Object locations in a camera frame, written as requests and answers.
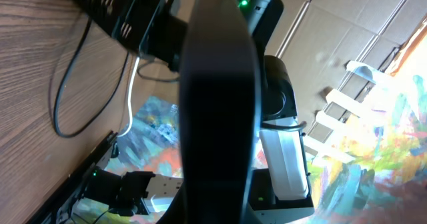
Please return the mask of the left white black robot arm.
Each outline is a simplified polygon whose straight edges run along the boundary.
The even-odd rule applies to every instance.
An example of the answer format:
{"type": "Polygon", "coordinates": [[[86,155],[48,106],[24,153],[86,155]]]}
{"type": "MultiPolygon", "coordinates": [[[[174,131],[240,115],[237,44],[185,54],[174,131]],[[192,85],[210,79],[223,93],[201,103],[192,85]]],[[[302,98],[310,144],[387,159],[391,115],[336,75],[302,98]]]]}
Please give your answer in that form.
{"type": "Polygon", "coordinates": [[[183,184],[179,177],[133,171],[116,175],[95,168],[83,185],[83,197],[109,206],[122,217],[166,211],[183,184]]]}

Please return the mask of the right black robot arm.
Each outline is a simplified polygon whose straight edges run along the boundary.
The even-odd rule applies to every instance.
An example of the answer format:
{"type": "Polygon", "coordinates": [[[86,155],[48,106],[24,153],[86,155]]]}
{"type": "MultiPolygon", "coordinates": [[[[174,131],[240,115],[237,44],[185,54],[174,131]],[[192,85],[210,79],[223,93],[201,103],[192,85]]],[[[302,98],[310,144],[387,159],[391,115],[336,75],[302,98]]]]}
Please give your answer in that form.
{"type": "Polygon", "coordinates": [[[162,223],[285,223],[314,211],[292,84],[265,47],[280,0],[73,0],[89,20],[137,57],[178,73],[182,178],[90,169],[85,199],[162,223]]]}

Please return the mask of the blue Samsung Galaxy smartphone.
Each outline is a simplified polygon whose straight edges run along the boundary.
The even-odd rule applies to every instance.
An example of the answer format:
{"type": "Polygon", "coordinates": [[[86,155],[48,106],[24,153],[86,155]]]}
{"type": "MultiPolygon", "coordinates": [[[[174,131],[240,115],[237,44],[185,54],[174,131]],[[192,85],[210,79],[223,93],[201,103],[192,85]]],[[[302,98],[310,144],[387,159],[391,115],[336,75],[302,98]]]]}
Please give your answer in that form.
{"type": "Polygon", "coordinates": [[[242,223],[260,124],[258,54],[236,0],[195,0],[179,69],[188,223],[242,223]]]}

